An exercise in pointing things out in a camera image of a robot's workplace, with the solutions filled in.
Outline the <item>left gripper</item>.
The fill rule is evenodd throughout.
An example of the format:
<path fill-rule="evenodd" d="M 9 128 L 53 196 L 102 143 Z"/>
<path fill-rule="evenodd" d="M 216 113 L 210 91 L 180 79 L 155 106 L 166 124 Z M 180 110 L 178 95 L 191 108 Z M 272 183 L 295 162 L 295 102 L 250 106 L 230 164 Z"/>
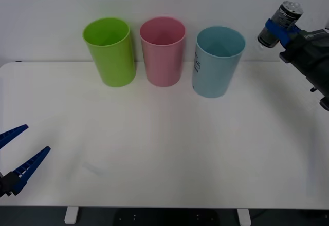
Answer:
<path fill-rule="evenodd" d="M 3 148 L 26 129 L 28 129 L 28 125 L 24 124 L 0 134 L 0 148 Z M 14 195 L 19 194 L 24 188 L 24 186 L 27 184 L 29 178 L 48 155 L 50 150 L 51 148 L 49 146 L 46 146 L 28 161 L 16 168 L 14 171 L 9 172 L 4 176 L 1 174 L 0 196 L 10 196 L 11 193 L 13 193 Z"/>

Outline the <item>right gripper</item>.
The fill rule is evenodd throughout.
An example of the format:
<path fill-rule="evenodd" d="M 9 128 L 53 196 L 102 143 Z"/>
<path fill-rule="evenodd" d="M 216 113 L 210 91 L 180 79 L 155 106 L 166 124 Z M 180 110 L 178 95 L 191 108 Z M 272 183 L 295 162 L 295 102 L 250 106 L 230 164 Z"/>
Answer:
<path fill-rule="evenodd" d="M 327 31 L 307 32 L 297 25 L 284 28 L 270 18 L 265 27 L 285 48 L 280 53 L 281 60 L 291 63 L 310 82 L 328 82 Z"/>

